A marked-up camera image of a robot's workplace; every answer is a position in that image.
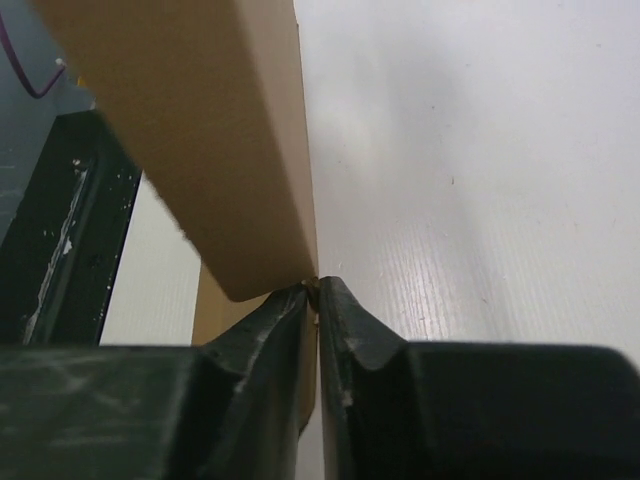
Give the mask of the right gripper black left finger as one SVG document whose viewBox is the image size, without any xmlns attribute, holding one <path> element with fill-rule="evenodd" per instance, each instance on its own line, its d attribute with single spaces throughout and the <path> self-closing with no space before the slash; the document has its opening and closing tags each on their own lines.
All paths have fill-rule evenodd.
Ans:
<svg viewBox="0 0 640 480">
<path fill-rule="evenodd" d="M 1 352 L 5 479 L 291 479 L 307 294 L 201 347 Z"/>
</svg>

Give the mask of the brown cardboard box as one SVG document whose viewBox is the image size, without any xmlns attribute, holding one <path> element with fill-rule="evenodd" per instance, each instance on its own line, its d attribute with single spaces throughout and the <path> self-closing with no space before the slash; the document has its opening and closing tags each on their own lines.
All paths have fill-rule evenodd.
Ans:
<svg viewBox="0 0 640 480">
<path fill-rule="evenodd" d="M 38 1 L 35 9 L 200 255 L 192 341 L 316 276 L 290 1 Z"/>
</svg>

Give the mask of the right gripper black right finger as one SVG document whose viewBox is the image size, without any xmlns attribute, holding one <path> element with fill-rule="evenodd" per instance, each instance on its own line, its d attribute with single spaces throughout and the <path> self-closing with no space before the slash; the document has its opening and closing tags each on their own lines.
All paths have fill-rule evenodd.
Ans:
<svg viewBox="0 0 640 480">
<path fill-rule="evenodd" d="M 635 479 L 639 374 L 598 346 L 408 341 L 319 287 L 330 479 Z"/>
</svg>

